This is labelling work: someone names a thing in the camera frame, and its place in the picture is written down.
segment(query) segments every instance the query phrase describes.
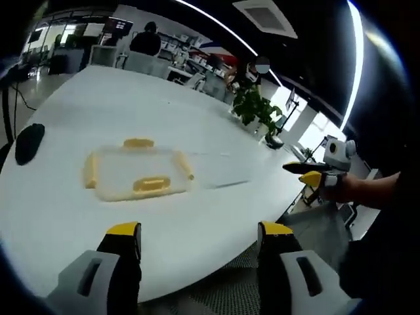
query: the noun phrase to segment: black mouse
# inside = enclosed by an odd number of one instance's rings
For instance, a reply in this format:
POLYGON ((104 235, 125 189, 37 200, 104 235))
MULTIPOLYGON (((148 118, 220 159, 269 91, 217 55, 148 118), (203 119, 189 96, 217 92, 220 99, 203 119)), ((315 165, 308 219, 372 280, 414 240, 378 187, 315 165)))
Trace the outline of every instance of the black mouse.
POLYGON ((25 165, 35 157, 44 134, 45 126, 40 123, 33 123, 20 132, 14 153, 19 165, 25 165))

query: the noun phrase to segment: air vent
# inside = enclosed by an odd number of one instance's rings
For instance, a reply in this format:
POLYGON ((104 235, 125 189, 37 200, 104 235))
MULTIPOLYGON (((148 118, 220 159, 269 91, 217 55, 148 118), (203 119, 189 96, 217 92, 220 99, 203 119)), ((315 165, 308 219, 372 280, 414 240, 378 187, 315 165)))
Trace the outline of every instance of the air vent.
POLYGON ((246 0, 233 5, 265 33, 297 38, 290 22, 271 0, 246 0))

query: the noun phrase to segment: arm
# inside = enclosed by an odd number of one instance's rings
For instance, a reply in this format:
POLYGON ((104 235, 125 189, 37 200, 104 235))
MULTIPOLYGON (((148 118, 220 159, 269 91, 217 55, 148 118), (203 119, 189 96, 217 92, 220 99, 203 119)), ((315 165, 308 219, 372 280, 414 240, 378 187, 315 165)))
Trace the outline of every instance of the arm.
POLYGON ((236 71, 237 70, 238 69, 235 66, 233 66, 232 69, 229 69, 228 71, 226 71, 226 73, 224 74, 224 79, 223 79, 224 80, 224 84, 226 84, 226 85, 229 84, 229 77, 231 75, 236 74, 236 71))
POLYGON ((399 176, 400 174, 396 173, 376 180, 364 180, 347 174, 343 179, 343 187, 326 190, 325 195, 337 202, 355 201, 366 207, 383 209, 393 198, 399 176))

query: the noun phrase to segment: led light strip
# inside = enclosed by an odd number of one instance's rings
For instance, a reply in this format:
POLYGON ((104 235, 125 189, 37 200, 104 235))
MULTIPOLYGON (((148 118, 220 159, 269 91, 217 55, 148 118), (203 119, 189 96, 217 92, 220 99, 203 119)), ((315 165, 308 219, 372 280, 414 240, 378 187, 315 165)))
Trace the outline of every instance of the led light strip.
POLYGON ((348 100, 348 105, 346 109, 346 114, 344 115, 343 122, 341 123, 340 131, 346 127, 348 118, 353 109, 354 101, 356 100, 356 95, 359 90, 360 78, 362 77, 362 68, 363 68, 363 27, 362 19, 360 18, 360 13, 358 9, 350 2, 347 1, 348 6, 350 7, 350 13, 353 19, 354 26, 354 36, 356 38, 356 69, 354 71, 354 81, 353 88, 348 100))
MULTIPOLYGON (((255 56, 258 56, 257 52, 252 49, 251 46, 249 46, 241 37, 239 37, 234 31, 232 31, 230 28, 228 28, 226 25, 224 25, 221 21, 217 20, 216 18, 212 17, 210 14, 204 12, 203 10, 189 4, 188 2, 185 2, 183 0, 175 0, 176 2, 179 2, 182 5, 186 5, 187 7, 190 7, 191 9, 194 9, 195 11, 201 13, 202 15, 208 17, 210 20, 216 22, 218 25, 222 26, 226 31, 231 33, 238 41, 240 41, 245 47, 247 47, 255 56)), ((274 74, 272 70, 270 70, 271 75, 273 78, 277 81, 277 83, 282 86, 280 80, 278 77, 274 74)))

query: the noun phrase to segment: round table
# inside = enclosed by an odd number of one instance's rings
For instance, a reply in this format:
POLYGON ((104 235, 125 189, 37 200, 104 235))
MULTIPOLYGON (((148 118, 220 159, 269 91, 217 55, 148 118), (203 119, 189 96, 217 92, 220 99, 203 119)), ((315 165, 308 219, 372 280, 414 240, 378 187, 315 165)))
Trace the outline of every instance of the round table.
POLYGON ((280 217, 302 184, 282 169, 291 154, 269 150, 229 117, 228 105, 214 98, 115 68, 89 66, 63 84, 28 121, 46 128, 36 157, 18 166, 13 145, 0 176, 1 243, 24 285, 48 295, 61 270, 123 222, 142 224, 140 302, 186 287, 248 248, 257 223, 280 217), (101 202, 83 188, 85 159, 132 137, 243 156, 258 176, 220 189, 101 202))

